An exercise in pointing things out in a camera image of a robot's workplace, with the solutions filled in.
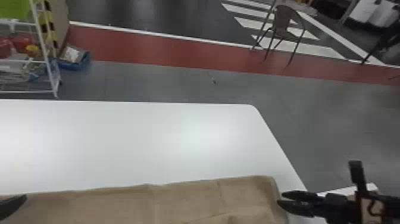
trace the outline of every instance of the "chair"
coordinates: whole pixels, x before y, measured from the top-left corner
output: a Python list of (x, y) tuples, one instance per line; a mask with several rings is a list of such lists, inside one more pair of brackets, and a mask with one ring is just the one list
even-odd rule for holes
[[(290, 20), (294, 19), (296, 22), (298, 22), (301, 26), (302, 33), (300, 36), (296, 36), (293, 33), (288, 31), (289, 23)], [(275, 19), (273, 22), (272, 27), (268, 28), (264, 34), (262, 35), (260, 41), (265, 37), (265, 35), (269, 32), (272, 31), (272, 38), (270, 41), (270, 44), (268, 46), (267, 52), (265, 53), (264, 61), (267, 59), (268, 53), (270, 52), (272, 42), (274, 41), (274, 38), (280, 38), (279, 42), (275, 45), (274, 49), (283, 41), (292, 41), (296, 42), (296, 47), (292, 53), (292, 56), (290, 57), (290, 60), (288, 62), (288, 65), (292, 62), (293, 56), (296, 53), (297, 47), (299, 46), (299, 43), (301, 39), (303, 38), (303, 35), (305, 33), (305, 24), (303, 21), (303, 18), (291, 7), (288, 7), (286, 5), (278, 5), (276, 7), (276, 12), (275, 12)]]

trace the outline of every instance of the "gray floor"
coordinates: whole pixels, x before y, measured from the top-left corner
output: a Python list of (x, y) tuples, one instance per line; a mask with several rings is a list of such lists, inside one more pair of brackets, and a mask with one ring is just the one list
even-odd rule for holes
[(64, 100), (252, 104), (310, 191), (350, 186), (347, 161), (360, 159), (368, 181), (400, 195), (398, 87), (99, 61), (63, 79)]

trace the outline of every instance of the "robotic arm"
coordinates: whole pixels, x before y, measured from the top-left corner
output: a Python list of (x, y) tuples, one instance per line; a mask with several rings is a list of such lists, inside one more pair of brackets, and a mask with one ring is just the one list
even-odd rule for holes
[(381, 224), (382, 220), (400, 219), (400, 198), (368, 191), (361, 161), (350, 161), (349, 168), (357, 186), (355, 200), (340, 194), (319, 197), (311, 192), (289, 191), (282, 196), (291, 201), (278, 200), (278, 205), (295, 215), (323, 217), (329, 224)]

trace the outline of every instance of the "white table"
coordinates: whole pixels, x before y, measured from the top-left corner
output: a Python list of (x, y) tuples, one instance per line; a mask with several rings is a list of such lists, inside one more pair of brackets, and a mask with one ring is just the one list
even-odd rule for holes
[(0, 194), (247, 175), (305, 189), (251, 105), (0, 100), (0, 124)]

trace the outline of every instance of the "white wire shelf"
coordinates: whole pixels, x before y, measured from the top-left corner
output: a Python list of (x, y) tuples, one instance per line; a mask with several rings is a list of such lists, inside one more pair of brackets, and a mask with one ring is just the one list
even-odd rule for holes
[(24, 25), (24, 26), (36, 26), (35, 23), (20, 22), (18, 20), (9, 20), (7, 18), (0, 18), (0, 24), (4, 25)]
[[(41, 14), (43, 15), (44, 25), (47, 30), (50, 30), (50, 15), (45, 13), (43, 1), (36, 3), (35, 0), (29, 0), (29, 5), (31, 14), (27, 20), (0, 18), (0, 24), (9, 25), (12, 34), (17, 33), (15, 32), (16, 28), (23, 30), (24, 33), (35, 34), (37, 40), (34, 43), (38, 45), (41, 56), (32, 58), (27, 54), (16, 53), (15, 49), (12, 49), (10, 57), (0, 59), (0, 94), (48, 92), (53, 93), (53, 96), (57, 98), (61, 74), (57, 60), (49, 57), (52, 52), (52, 57), (56, 58), (57, 53), (50, 35), (47, 35), (47, 38), (44, 37), (43, 24), (39, 21), (39, 14)], [(44, 72), (35, 71), (35, 68), (38, 68), (37, 66), (42, 66)]]

